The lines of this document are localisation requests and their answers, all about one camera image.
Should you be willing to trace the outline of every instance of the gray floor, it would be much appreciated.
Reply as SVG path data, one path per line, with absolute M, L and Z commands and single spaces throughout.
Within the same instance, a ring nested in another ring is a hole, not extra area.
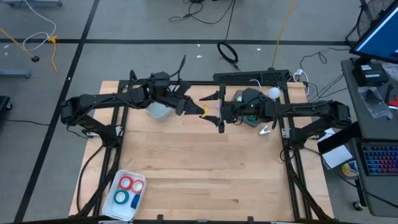
M 56 34 L 61 39 L 78 39 L 93 0 L 64 1 L 62 8 L 43 7 L 37 11 L 57 23 Z M 228 7 L 229 1 L 207 0 L 198 17 L 215 20 Z M 283 24 L 290 0 L 237 1 L 231 23 L 230 39 L 276 40 Z M 228 20 L 216 25 L 204 25 L 192 19 L 167 22 L 171 16 L 185 14 L 187 4 L 180 0 L 101 0 L 88 34 L 89 39 L 223 39 Z M 354 25 L 359 1 L 298 0 L 284 40 L 342 41 Z M 51 31 L 45 21 L 28 9 L 12 9 L 0 4 L 0 27 L 18 38 L 34 32 Z M 49 123 L 69 70 L 77 44 L 58 44 L 56 64 L 60 72 L 54 74 L 32 63 L 16 45 L 7 49 L 0 44 L 0 67 L 30 69 L 29 80 L 1 79 L 0 95 L 12 98 L 10 119 L 29 119 Z M 299 68 L 304 55 L 313 54 L 330 46 L 281 45 L 275 68 Z M 242 71 L 266 70 L 272 63 L 274 45 L 234 45 L 239 54 Z M 34 52 L 41 62 L 51 66 L 52 45 L 45 44 Z M 323 88 L 341 74 L 340 61 L 350 58 L 348 51 L 325 51 L 326 65 L 317 57 L 306 58 L 303 67 L 310 82 Z M 176 71 L 183 55 L 187 62 L 182 71 L 186 80 L 211 80 L 214 73 L 234 72 L 222 60 L 216 45 L 190 44 L 86 44 L 78 62 L 68 97 L 82 93 L 97 93 L 103 80 L 128 79 L 130 69 L 138 77 L 151 72 Z M 329 92 L 345 87 L 342 79 Z M 327 99 L 341 101 L 351 107 L 347 91 Z M 47 127 L 33 124 L 5 122 L 0 132 L 0 223 L 12 222 L 21 202 Z M 69 212 L 80 169 L 85 140 L 58 124 L 53 135 L 43 169 L 25 215 L 25 221 L 66 217 Z M 356 190 L 326 173 L 328 189 L 335 217 L 347 222 L 397 223 L 397 219 L 373 217 L 367 210 L 356 212 L 351 202 L 358 199 Z

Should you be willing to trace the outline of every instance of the yellow object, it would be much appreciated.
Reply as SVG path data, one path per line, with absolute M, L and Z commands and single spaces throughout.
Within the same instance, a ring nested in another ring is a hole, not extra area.
M 58 40 L 58 37 L 57 36 L 52 36 L 52 37 L 48 38 L 47 40 L 54 44 L 54 52 L 52 53 L 52 56 L 51 56 L 51 62 L 52 62 L 52 66 L 54 67 L 55 72 L 58 73 L 57 66 L 54 63 L 55 53 L 57 52 L 57 43 L 56 43 L 56 41 Z
M 289 11 L 287 12 L 284 25 L 282 26 L 282 30 L 280 30 L 280 34 L 279 34 L 279 37 L 278 37 L 278 41 L 276 42 L 276 48 L 275 48 L 275 53 L 274 53 L 274 59 L 272 60 L 271 68 L 274 68 L 276 55 L 277 55 L 277 53 L 278 53 L 279 42 L 280 42 L 280 39 L 282 38 L 282 34 L 284 33 L 284 30 L 285 30 L 287 21 L 289 20 L 290 13 L 292 12 L 292 9 L 293 9 L 293 6 L 294 6 L 294 1 L 295 1 L 295 0 L 292 0 L 292 3 L 290 4 L 290 8 L 289 8 Z
M 206 104 L 204 104 L 204 103 L 202 103 L 202 104 L 205 107 L 205 112 L 202 115 L 200 115 L 200 117 L 204 118 L 207 115 L 207 113 L 209 112 L 209 108 L 206 106 Z
M 341 166 L 341 171 L 347 177 L 356 177 L 359 175 L 358 166 L 356 165 L 356 161 L 347 162 Z
M 30 52 L 25 50 L 13 37 L 11 37 L 3 28 L 0 27 L 0 32 L 2 32 L 5 36 L 7 36 L 9 39 L 11 39 L 20 49 L 22 49 L 25 53 L 27 53 L 31 58 L 34 58 L 35 56 L 32 55 Z M 49 69 L 47 66 L 45 66 L 42 62 L 39 61 L 39 65 L 41 65 L 43 68 L 52 71 Z

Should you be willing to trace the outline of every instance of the computer monitor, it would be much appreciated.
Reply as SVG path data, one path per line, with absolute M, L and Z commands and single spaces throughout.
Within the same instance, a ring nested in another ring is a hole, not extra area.
M 350 53 L 362 56 L 362 62 L 377 59 L 398 64 L 398 0 L 372 23 Z

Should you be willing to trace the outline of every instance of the red tape roll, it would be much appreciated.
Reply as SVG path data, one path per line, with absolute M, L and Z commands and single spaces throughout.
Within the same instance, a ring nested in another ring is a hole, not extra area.
M 136 180 L 136 181 L 133 183 L 132 187 L 131 187 L 131 191 L 133 191 L 133 192 L 136 193 L 136 194 L 139 194 L 139 193 L 141 193 L 141 191 L 143 190 L 143 188 L 144 188 L 144 181 L 142 181 L 142 180 Z
M 122 177 L 119 180 L 119 187 L 123 190 L 129 190 L 132 186 L 132 178 L 131 177 Z

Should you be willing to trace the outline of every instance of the blue screen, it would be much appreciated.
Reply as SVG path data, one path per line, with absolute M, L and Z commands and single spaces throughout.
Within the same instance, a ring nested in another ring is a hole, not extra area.
M 355 50 L 398 63 L 398 5 L 385 15 Z

